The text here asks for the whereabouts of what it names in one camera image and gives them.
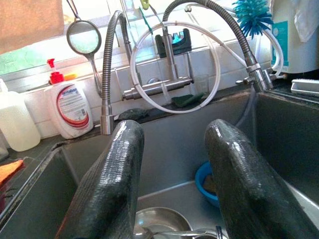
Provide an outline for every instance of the teal dish brush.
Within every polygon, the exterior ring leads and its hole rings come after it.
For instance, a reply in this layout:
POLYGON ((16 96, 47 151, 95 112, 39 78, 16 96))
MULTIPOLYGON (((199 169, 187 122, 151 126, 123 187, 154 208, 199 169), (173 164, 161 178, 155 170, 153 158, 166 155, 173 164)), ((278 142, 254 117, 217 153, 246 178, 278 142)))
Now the teal dish brush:
POLYGON ((240 27, 247 37, 248 34, 262 34, 263 29, 269 29, 266 24, 273 24, 266 0, 238 0, 234 7, 240 27))

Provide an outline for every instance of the soap dispenser bottle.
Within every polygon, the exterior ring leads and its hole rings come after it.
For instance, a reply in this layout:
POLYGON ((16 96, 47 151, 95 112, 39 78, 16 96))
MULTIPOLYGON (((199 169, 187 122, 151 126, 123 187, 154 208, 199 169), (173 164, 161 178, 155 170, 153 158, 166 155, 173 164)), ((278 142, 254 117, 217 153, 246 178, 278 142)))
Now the soap dispenser bottle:
POLYGON ((0 79, 0 129, 9 146, 15 151, 25 151, 40 143, 40 134, 22 95, 8 91, 2 79, 0 79))
POLYGON ((76 138, 93 128, 89 103, 78 84, 64 81, 53 61, 47 61, 53 71, 50 76, 52 86, 44 90, 50 118, 62 137, 76 138))

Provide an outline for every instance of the red pump cap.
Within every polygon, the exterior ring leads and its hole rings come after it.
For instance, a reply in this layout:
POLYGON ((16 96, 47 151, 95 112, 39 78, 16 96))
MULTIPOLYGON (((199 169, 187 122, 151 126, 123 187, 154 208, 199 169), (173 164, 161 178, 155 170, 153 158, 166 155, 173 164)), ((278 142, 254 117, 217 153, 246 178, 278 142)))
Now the red pump cap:
POLYGON ((55 70, 54 59, 47 60, 47 63, 49 64, 49 66, 52 68, 52 71, 53 71, 50 76, 51 84, 57 84, 57 83, 63 82, 64 81, 63 75, 60 72, 55 70))

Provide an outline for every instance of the blue bowl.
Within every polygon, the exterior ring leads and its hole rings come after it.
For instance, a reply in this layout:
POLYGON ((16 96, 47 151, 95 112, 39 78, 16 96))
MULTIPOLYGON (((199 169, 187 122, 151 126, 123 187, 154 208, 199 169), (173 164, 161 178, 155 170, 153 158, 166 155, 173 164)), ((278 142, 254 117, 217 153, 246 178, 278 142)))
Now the blue bowl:
POLYGON ((202 195, 215 207, 219 208, 219 201, 218 197, 207 192, 203 188, 203 183, 205 181, 205 178, 207 175, 212 174, 212 170, 210 167, 210 162, 206 162, 203 165, 200 166, 200 168, 197 170, 195 175, 195 184, 198 188, 198 190, 201 192, 202 195))

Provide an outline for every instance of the kitchen sink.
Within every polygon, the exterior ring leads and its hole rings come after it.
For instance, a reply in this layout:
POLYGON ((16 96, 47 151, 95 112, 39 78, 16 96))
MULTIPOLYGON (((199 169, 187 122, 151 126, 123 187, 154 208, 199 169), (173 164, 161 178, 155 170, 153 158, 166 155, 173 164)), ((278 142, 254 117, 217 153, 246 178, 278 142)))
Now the kitchen sink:
MULTIPOLYGON (((272 93, 257 95, 245 112, 249 91, 215 100, 199 111, 142 124, 144 155, 138 210, 167 207, 180 212, 195 229, 225 225, 220 210, 198 192, 196 170, 208 160, 204 132, 215 119, 238 126, 287 181, 307 213, 319 220, 319 107, 272 93)), ((0 238, 54 238, 77 186, 111 137, 98 129, 85 139, 69 140, 38 167, 29 192, 0 231, 0 238)))

